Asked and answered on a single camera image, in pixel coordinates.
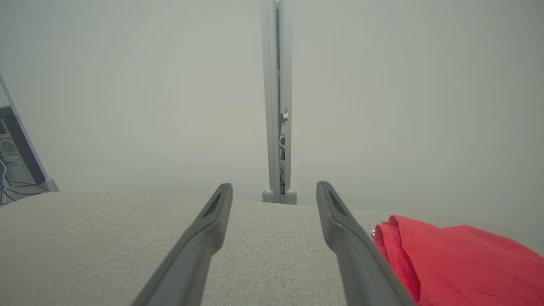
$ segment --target red fabric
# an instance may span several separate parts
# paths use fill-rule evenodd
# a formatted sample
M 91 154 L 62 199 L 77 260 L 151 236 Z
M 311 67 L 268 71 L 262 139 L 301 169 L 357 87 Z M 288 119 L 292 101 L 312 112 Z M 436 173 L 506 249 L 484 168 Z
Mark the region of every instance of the red fabric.
M 418 305 L 544 305 L 544 258 L 512 239 L 391 216 L 375 242 Z

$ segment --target folded red cloth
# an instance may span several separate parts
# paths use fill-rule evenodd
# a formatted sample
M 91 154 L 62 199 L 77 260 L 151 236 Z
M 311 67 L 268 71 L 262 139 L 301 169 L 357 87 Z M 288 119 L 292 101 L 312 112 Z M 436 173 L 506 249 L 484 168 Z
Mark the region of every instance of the folded red cloth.
M 418 305 L 544 305 L 544 258 L 512 239 L 391 216 L 375 242 Z

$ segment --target white board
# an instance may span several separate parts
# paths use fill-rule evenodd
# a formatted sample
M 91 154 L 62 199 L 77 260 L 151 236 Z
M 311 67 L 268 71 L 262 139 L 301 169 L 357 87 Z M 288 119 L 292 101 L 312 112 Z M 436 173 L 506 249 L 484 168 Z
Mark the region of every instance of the white board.
M 259 2 L 0 5 L 0 72 L 62 191 L 268 189 Z
M 298 204 L 326 180 L 352 207 L 542 229 L 542 2 L 293 3 Z

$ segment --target gray upholstery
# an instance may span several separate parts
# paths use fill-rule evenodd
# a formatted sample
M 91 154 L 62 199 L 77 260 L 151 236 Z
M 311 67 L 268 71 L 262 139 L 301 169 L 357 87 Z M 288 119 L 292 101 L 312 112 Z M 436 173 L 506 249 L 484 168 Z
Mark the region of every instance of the gray upholstery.
M 0 207 L 0 305 L 129 305 L 205 202 L 55 192 Z M 352 213 L 366 231 L 390 215 Z M 317 207 L 235 201 L 202 305 L 345 305 Z

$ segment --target red cloth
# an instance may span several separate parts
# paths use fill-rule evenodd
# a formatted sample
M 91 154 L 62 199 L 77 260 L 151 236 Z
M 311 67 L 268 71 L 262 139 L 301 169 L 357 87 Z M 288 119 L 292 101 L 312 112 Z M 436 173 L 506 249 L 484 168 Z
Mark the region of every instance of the red cloth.
M 544 258 L 512 239 L 391 216 L 375 242 L 418 305 L 544 305 Z

